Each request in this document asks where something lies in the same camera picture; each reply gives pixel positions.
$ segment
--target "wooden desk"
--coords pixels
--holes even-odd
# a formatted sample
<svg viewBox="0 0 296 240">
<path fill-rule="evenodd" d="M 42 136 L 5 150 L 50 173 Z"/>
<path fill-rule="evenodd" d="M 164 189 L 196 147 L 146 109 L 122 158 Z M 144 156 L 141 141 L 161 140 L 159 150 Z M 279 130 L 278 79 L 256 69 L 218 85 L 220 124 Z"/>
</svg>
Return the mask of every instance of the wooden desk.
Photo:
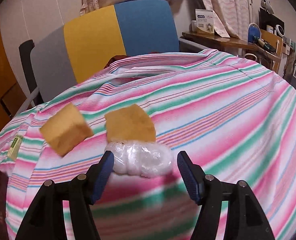
<svg viewBox="0 0 296 240">
<path fill-rule="evenodd" d="M 212 49 L 218 49 L 220 51 L 227 51 L 227 48 L 234 49 L 243 49 L 250 50 L 250 53 L 259 52 L 263 57 L 268 58 L 269 60 L 274 61 L 273 71 L 278 73 L 279 63 L 281 61 L 281 56 L 275 56 L 263 48 L 259 47 L 254 43 L 249 43 L 237 38 L 223 38 L 218 35 L 207 35 L 203 33 L 194 33 L 194 32 L 184 32 L 182 33 L 183 37 L 186 40 L 193 41 L 195 43 L 207 46 Z M 238 52 L 239 57 L 243 57 L 245 52 Z"/>
<path fill-rule="evenodd" d="M 224 48 L 247 49 L 258 51 L 256 44 L 248 43 L 237 38 L 223 38 L 218 35 L 206 35 L 203 33 L 184 32 L 185 39 L 192 40 L 204 46 L 213 45 L 214 48 L 224 51 Z"/>
</svg>

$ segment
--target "blue fan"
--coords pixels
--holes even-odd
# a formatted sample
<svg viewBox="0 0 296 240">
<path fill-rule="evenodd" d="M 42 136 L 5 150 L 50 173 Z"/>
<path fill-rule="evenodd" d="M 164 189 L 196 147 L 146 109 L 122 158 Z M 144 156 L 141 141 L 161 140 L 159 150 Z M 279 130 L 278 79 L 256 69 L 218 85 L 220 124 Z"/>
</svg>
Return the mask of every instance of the blue fan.
<svg viewBox="0 0 296 240">
<path fill-rule="evenodd" d="M 248 28 L 248 42 L 255 43 L 254 36 L 261 38 L 261 29 L 257 24 L 251 23 Z"/>
</svg>

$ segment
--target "chair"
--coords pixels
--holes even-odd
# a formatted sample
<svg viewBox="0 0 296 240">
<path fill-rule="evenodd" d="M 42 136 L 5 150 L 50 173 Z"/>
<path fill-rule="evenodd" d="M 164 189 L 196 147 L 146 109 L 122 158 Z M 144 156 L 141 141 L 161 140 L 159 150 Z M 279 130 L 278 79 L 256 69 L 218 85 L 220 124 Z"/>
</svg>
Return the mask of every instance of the chair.
<svg viewBox="0 0 296 240">
<path fill-rule="evenodd" d="M 76 18 L 31 50 L 30 62 L 37 88 L 18 113 L 27 108 L 38 92 L 44 102 L 49 101 L 102 70 L 115 55 L 179 52 L 179 44 L 181 50 L 207 49 L 178 39 L 170 6 L 165 0 L 127 1 Z"/>
<path fill-rule="evenodd" d="M 27 81 L 27 85 L 30 93 L 32 93 L 37 88 L 37 82 L 35 81 L 35 78 L 34 78 L 32 66 L 31 66 L 31 59 L 30 59 L 30 54 L 33 48 L 34 48 L 33 40 L 27 40 L 19 46 L 19 53 L 20 53 L 22 68 L 23 68 L 23 72 L 24 72 L 25 79 Z M 40 93 L 38 93 L 38 96 L 33 100 L 33 102 L 35 105 L 39 105 L 43 103 Z"/>
</svg>

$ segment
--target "chair armrest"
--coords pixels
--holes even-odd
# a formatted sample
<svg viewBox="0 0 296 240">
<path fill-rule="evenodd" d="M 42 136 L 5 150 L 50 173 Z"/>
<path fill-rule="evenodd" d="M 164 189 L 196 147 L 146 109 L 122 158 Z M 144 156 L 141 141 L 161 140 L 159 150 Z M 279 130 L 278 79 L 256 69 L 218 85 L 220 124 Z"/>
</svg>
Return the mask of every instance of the chair armrest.
<svg viewBox="0 0 296 240">
<path fill-rule="evenodd" d="M 200 44 L 195 43 L 193 41 L 188 41 L 188 40 L 185 40 L 182 38 L 179 38 L 178 40 L 179 40 L 180 51 L 182 51 L 182 48 L 187 48 L 187 49 L 190 49 L 194 52 L 200 52 L 204 49 L 209 49 L 208 47 L 200 45 Z"/>
<path fill-rule="evenodd" d="M 36 87 L 35 90 L 32 91 L 32 93 L 29 95 L 29 97 L 23 102 L 23 104 L 20 106 L 19 110 L 15 115 L 18 115 L 22 113 L 23 111 L 27 110 L 29 104 L 37 97 L 39 94 L 39 88 Z"/>
</svg>

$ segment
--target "box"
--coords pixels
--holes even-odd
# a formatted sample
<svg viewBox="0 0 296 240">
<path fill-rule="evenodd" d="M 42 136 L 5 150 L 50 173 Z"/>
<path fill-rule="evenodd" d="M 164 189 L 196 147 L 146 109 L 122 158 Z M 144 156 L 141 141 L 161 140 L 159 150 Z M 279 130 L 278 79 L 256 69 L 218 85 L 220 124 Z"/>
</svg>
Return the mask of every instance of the box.
<svg viewBox="0 0 296 240">
<path fill-rule="evenodd" d="M 294 41 L 291 41 L 290 47 L 293 49 L 293 51 L 296 50 L 296 43 Z"/>
<path fill-rule="evenodd" d="M 290 52 L 290 46 L 284 43 L 283 54 L 289 55 L 289 52 Z"/>
<path fill-rule="evenodd" d="M 286 43 L 290 46 L 290 44 L 292 44 L 292 40 L 290 38 L 287 38 L 284 36 L 284 43 Z"/>
<path fill-rule="evenodd" d="M 196 9 L 197 32 L 215 35 L 213 17 L 212 10 Z"/>
</svg>

